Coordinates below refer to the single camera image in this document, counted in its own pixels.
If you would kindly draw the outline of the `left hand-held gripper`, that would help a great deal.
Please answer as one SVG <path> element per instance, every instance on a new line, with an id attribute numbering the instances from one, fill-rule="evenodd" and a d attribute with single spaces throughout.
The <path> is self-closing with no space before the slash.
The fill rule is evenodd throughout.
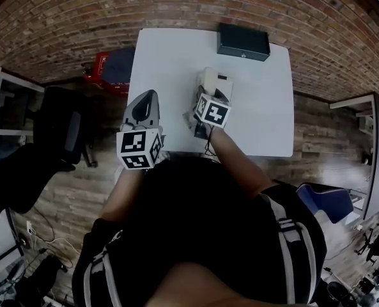
<path id="1" fill-rule="evenodd" d="M 159 98 L 155 90 L 140 94 L 126 107 L 120 131 L 116 133 L 116 153 L 125 169 L 155 166 L 163 147 L 159 121 Z"/>

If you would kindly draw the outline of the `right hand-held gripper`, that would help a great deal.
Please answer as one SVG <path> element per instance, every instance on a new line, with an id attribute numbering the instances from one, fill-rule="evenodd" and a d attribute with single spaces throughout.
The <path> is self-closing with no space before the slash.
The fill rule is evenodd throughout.
<path id="1" fill-rule="evenodd" d="M 231 111 L 230 100 L 219 89 L 215 89 L 213 96 L 205 94 L 203 85 L 199 85 L 196 95 L 200 95 L 195 107 L 194 115 L 203 123 L 224 128 Z"/>

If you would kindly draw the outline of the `white telephone handset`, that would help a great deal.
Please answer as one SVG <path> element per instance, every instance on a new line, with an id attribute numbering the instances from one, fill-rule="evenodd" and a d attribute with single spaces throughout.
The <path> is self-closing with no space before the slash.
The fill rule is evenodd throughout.
<path id="1" fill-rule="evenodd" d="M 211 67 L 206 67 L 197 75 L 197 85 L 202 86 L 206 94 L 214 96 L 217 89 L 218 72 Z"/>

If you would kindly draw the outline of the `person's left forearm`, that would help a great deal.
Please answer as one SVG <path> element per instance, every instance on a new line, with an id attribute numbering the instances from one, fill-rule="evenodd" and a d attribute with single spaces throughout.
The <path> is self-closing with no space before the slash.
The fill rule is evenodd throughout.
<path id="1" fill-rule="evenodd" d="M 106 221 L 122 223 L 126 220 L 144 179 L 141 169 L 123 169 L 100 213 Z"/>

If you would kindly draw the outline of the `person's right forearm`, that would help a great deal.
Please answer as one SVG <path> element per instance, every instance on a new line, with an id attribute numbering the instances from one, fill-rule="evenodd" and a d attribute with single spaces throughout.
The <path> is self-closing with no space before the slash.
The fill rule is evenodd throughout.
<path id="1" fill-rule="evenodd" d="M 210 134 L 210 143 L 220 163 L 250 198 L 274 186 L 271 179 L 241 151 L 224 129 L 215 127 Z"/>

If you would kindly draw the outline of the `black rectangular box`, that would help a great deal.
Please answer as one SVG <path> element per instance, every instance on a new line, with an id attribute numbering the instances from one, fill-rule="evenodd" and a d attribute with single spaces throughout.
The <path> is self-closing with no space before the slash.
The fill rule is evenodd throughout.
<path id="1" fill-rule="evenodd" d="M 270 56 L 268 34 L 257 29 L 220 23 L 217 54 L 265 61 Z"/>

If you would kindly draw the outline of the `black office chair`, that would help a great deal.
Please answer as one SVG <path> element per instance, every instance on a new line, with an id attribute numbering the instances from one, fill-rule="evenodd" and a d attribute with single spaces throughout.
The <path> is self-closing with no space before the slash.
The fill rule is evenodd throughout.
<path id="1" fill-rule="evenodd" d="M 87 167 L 95 168 L 98 162 L 91 156 L 92 114 L 91 98 L 75 90 L 48 87 L 35 114 L 34 143 L 69 169 L 81 159 Z"/>

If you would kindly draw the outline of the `person's black striped shirt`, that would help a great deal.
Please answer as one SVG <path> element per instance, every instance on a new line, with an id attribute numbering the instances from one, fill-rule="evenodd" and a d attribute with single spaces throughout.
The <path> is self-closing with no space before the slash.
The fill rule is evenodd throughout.
<path id="1" fill-rule="evenodd" d="M 84 237 L 73 273 L 75 307 L 86 307 L 84 275 L 105 253 L 122 307 L 144 307 L 173 267 L 201 266 L 241 296 L 265 303 L 287 301 L 280 226 L 271 208 L 282 205 L 291 219 L 290 250 L 295 300 L 303 304 L 311 279 L 302 237 L 314 248 L 315 274 L 327 254 L 323 231 L 290 185 L 248 197 L 224 167 L 210 159 L 163 161 L 145 174 L 127 218 L 97 219 Z"/>

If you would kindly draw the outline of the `white side table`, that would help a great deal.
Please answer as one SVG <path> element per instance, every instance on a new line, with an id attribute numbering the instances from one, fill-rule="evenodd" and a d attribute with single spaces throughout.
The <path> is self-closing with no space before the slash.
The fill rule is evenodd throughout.
<path id="1" fill-rule="evenodd" d="M 0 136 L 33 136 L 32 130 L 24 128 L 29 93 L 31 91 L 44 93 L 45 88 L 27 79 L 11 75 L 0 67 Z M 9 109 L 14 109 L 15 104 L 20 106 L 19 124 L 15 128 L 5 129 L 3 127 L 3 116 Z"/>

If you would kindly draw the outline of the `blue chair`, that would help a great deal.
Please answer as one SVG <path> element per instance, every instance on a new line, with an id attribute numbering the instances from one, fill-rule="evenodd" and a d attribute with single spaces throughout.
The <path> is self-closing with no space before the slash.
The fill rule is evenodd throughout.
<path id="1" fill-rule="evenodd" d="M 297 188 L 297 196 L 312 212 L 322 210 L 336 224 L 353 212 L 348 190 L 324 184 L 304 183 Z"/>

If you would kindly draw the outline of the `black tripod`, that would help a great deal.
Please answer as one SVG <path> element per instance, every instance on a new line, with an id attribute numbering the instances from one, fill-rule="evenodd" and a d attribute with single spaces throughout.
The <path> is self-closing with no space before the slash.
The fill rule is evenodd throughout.
<path id="1" fill-rule="evenodd" d="M 362 255 L 365 252 L 365 250 L 368 249 L 369 252 L 367 254 L 366 261 L 371 262 L 374 265 L 376 260 L 373 260 L 373 257 L 379 257 L 379 235 L 377 235 L 374 241 L 372 241 L 372 234 L 373 229 L 371 229 L 369 236 L 367 236 L 366 234 L 363 235 L 363 237 L 365 238 L 365 242 L 359 250 L 355 250 L 355 253 L 358 255 Z"/>

